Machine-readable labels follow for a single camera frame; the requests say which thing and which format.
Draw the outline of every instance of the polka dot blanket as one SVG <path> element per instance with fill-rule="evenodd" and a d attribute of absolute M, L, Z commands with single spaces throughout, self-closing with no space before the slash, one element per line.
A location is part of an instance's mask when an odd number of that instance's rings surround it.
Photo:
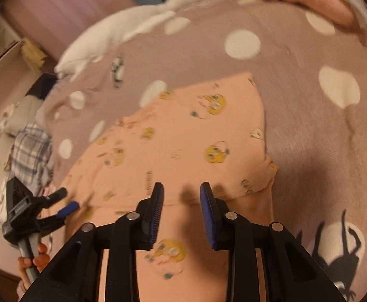
<path fill-rule="evenodd" d="M 66 183 L 118 119 L 160 94 L 245 72 L 265 108 L 265 129 L 253 135 L 280 168 L 274 220 L 298 237 L 347 301 L 359 301 L 367 292 L 367 31 L 345 31 L 285 2 L 206 0 L 177 12 L 89 64 L 74 82 L 62 80 L 44 102 L 56 152 L 53 184 Z M 203 111 L 195 105 L 189 113 L 210 115 Z M 142 185 L 154 184 L 141 176 Z"/>

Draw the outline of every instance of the human hand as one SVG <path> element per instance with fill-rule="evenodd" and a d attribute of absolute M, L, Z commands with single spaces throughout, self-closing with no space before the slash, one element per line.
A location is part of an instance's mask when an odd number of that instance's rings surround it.
<path fill-rule="evenodd" d="M 38 271 L 41 272 L 48 265 L 50 261 L 50 256 L 47 254 L 47 246 L 45 244 L 38 244 L 39 256 L 35 257 L 32 263 L 37 267 Z M 25 289 L 28 289 L 31 285 L 30 280 L 26 273 L 26 268 L 31 267 L 31 259 L 19 257 L 17 259 L 18 269 L 20 273 L 21 280 L 23 281 Z"/>

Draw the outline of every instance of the pink curtain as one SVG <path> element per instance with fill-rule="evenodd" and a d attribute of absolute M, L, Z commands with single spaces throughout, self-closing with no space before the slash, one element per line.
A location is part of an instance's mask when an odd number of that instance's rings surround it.
<path fill-rule="evenodd" d="M 16 31 L 58 60 L 86 28 L 134 5 L 133 0 L 5 0 L 2 13 Z"/>

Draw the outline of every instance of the plaid shirt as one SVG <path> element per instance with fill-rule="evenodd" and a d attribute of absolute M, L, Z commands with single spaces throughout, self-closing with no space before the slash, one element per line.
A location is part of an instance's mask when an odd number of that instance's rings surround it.
<path fill-rule="evenodd" d="M 13 146 L 10 178 L 17 177 L 24 185 L 41 178 L 52 152 L 52 138 L 35 121 L 16 135 Z"/>

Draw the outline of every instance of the silver rivet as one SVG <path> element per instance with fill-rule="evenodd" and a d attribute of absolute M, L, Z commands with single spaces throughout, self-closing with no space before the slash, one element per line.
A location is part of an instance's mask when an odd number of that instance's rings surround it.
<path fill-rule="evenodd" d="M 235 212 L 227 212 L 225 217 L 229 220 L 235 220 L 238 218 L 238 215 Z"/>
<path fill-rule="evenodd" d="M 92 231 L 93 228 L 94 228 L 94 225 L 92 223 L 85 223 L 82 226 L 82 231 L 89 232 L 89 231 Z"/>
<path fill-rule="evenodd" d="M 273 225 L 271 225 L 271 227 L 276 231 L 276 232 L 280 232 L 284 229 L 283 225 L 280 223 L 274 223 Z"/>
<path fill-rule="evenodd" d="M 136 220 L 140 217 L 140 215 L 137 213 L 137 212 L 130 212 L 126 215 L 126 217 L 129 219 L 129 220 Z"/>

